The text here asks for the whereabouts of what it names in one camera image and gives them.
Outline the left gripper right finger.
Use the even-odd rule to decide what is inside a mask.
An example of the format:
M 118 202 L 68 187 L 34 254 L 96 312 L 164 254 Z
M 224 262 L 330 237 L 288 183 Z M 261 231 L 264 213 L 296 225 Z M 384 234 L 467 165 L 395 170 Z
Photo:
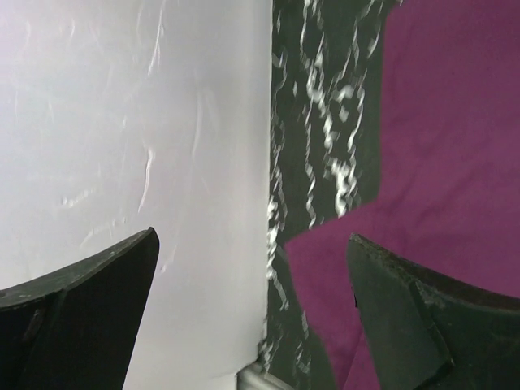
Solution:
M 420 266 L 364 236 L 346 261 L 382 389 L 517 389 L 519 300 Z

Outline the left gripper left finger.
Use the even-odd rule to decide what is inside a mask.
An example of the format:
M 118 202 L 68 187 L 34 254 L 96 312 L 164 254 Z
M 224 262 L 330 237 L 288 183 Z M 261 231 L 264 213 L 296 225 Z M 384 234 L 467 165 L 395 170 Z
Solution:
M 1 387 L 120 390 L 159 254 L 153 228 L 1 291 Z

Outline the purple cloth wrap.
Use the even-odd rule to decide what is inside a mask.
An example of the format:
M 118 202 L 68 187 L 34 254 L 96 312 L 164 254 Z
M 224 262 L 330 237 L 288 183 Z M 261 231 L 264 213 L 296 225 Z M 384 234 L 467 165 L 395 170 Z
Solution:
M 406 1 L 386 21 L 374 201 L 286 246 L 337 386 L 379 386 L 349 282 L 358 233 L 468 284 L 519 294 L 519 4 Z

